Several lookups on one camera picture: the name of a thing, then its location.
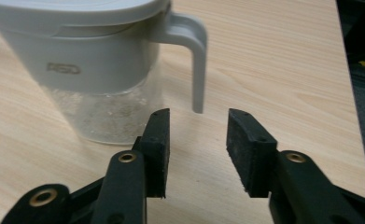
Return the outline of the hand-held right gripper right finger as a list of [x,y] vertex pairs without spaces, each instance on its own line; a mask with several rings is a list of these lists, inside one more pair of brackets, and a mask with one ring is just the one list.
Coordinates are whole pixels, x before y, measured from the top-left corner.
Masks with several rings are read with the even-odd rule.
[[274,224],[365,224],[365,199],[334,186],[307,155],[279,151],[249,113],[231,108],[227,151],[251,198],[267,198]]

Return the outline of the white lidded jar with handle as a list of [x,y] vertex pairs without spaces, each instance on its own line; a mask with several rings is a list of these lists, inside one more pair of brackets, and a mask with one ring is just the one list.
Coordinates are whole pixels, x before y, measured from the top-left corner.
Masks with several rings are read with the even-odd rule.
[[0,0],[0,34],[74,131],[128,145],[161,108],[159,49],[192,53],[192,109],[204,109],[207,34],[172,0]]

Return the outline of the black metal stand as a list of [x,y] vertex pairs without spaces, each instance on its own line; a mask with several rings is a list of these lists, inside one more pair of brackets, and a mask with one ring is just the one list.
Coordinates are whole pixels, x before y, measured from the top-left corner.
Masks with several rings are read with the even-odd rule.
[[365,62],[365,0],[336,0],[349,65]]

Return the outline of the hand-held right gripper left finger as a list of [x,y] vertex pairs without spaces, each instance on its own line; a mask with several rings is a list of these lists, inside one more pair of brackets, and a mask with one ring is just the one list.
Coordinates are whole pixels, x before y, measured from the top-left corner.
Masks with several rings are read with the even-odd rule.
[[149,117],[130,150],[115,154],[96,200],[91,224],[147,224],[147,198],[163,198],[170,157],[170,110]]

